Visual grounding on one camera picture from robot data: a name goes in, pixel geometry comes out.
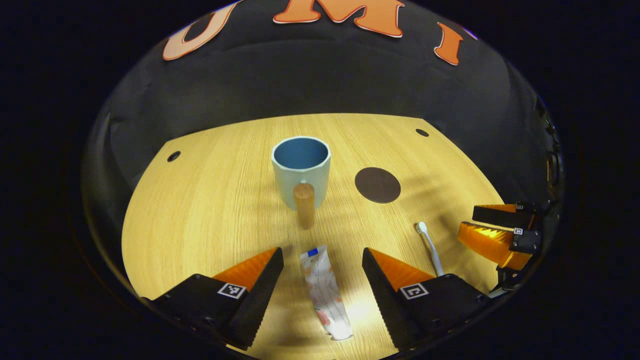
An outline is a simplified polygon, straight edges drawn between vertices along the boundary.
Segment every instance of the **wooden cylinder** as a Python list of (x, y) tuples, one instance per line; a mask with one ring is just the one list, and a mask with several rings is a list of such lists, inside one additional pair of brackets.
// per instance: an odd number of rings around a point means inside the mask
[(316, 215), (314, 187), (311, 184), (297, 184), (293, 188), (293, 197), (296, 199), (296, 212), (300, 227), (304, 230), (311, 229)]

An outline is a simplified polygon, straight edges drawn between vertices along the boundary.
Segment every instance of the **toothbrush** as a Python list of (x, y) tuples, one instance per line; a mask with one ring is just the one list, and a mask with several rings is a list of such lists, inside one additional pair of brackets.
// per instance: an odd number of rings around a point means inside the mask
[(431, 247), (431, 260), (433, 261), (433, 266), (435, 266), (436, 268), (436, 274), (438, 274), (438, 276), (443, 276), (444, 270), (442, 270), (442, 264), (440, 263), (440, 256), (438, 256), (436, 247), (433, 246), (433, 242), (429, 237), (429, 233), (427, 232), (427, 224), (425, 224), (424, 221), (421, 221), (418, 224), (415, 224), (415, 230), (418, 232), (418, 234), (424, 234), (424, 236), (427, 238), (427, 241), (429, 242), (429, 246)]

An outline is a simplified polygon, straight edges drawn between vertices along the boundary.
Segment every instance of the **light blue mug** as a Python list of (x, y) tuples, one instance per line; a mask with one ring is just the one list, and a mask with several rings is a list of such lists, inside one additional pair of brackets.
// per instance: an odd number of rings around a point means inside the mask
[(271, 162), (280, 197), (287, 206), (296, 209), (293, 188), (300, 183), (314, 187), (316, 208), (322, 204), (331, 165), (329, 145), (311, 136), (287, 138), (273, 147)]

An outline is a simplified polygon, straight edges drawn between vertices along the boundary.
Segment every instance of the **wooden table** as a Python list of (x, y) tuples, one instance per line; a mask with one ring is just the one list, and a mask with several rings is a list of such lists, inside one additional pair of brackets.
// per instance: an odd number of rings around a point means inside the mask
[[(428, 133), (420, 135), (416, 129)], [(324, 140), (333, 158), (326, 199), (304, 231), (279, 198), (271, 148), (296, 135)], [(175, 151), (180, 156), (169, 162)], [(401, 194), (379, 204), (354, 178), (365, 167), (394, 174)], [(253, 346), (262, 359), (373, 359), (396, 353), (362, 270), (365, 247), (435, 275), (413, 223), (425, 221), (445, 272), (488, 293), (492, 263), (456, 239), (473, 206), (502, 204), (483, 173), (422, 119), (315, 114), (260, 119), (170, 140), (149, 164), (127, 210), (122, 256), (138, 295), (155, 299), (194, 274), (218, 272), (273, 247), (284, 252)], [(326, 245), (354, 337), (332, 341), (313, 310), (299, 254)]]

